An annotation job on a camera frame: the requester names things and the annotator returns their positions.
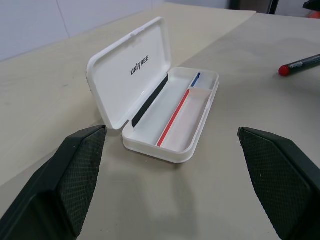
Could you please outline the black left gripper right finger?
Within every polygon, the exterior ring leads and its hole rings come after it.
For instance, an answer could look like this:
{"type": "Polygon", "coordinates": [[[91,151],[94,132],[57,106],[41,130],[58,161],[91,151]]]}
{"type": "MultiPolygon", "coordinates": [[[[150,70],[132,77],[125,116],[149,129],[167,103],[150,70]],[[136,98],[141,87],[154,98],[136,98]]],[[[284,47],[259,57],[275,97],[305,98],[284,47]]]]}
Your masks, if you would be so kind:
{"type": "Polygon", "coordinates": [[[237,132],[257,195],[281,240],[320,240],[320,168],[291,140],[249,127],[237,132]]]}

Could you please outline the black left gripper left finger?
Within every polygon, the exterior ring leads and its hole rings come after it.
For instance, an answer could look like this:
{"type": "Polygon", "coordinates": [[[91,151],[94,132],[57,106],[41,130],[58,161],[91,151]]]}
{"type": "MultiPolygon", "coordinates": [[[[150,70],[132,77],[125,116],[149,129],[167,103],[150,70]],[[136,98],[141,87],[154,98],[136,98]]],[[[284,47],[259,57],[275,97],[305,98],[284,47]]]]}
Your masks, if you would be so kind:
{"type": "Polygon", "coordinates": [[[96,189],[107,128],[68,136],[0,219],[0,240],[77,240],[96,189]]]}

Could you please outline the white rectangular case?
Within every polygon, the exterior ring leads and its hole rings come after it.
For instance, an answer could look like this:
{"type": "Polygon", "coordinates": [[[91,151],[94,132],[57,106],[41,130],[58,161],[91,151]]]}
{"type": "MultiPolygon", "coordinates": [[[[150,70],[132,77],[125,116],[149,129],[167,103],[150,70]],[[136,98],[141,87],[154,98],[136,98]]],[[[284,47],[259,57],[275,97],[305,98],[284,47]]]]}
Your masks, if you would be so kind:
{"type": "Polygon", "coordinates": [[[134,152],[182,164],[195,153],[219,74],[172,67],[168,27],[157,17],[94,55],[86,79],[107,128],[134,152]]]}

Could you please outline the black marker with red cap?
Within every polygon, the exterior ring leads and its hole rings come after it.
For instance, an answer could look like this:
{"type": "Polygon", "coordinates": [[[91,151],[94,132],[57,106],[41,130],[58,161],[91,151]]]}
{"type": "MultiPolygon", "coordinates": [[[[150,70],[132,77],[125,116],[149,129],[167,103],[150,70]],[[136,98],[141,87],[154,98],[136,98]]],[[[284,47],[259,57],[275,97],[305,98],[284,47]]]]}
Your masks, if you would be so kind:
{"type": "Polygon", "coordinates": [[[304,58],[279,68],[278,74],[282,77],[287,77],[320,65],[320,54],[304,58]]]}

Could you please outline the black and orange object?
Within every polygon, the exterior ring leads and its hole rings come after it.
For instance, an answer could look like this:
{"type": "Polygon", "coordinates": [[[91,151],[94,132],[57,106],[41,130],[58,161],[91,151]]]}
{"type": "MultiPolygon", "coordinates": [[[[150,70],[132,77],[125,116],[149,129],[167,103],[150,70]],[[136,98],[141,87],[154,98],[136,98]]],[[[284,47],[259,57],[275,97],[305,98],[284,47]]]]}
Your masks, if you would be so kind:
{"type": "Polygon", "coordinates": [[[320,19],[320,0],[309,0],[303,4],[303,8],[311,10],[310,19],[320,19]]]}

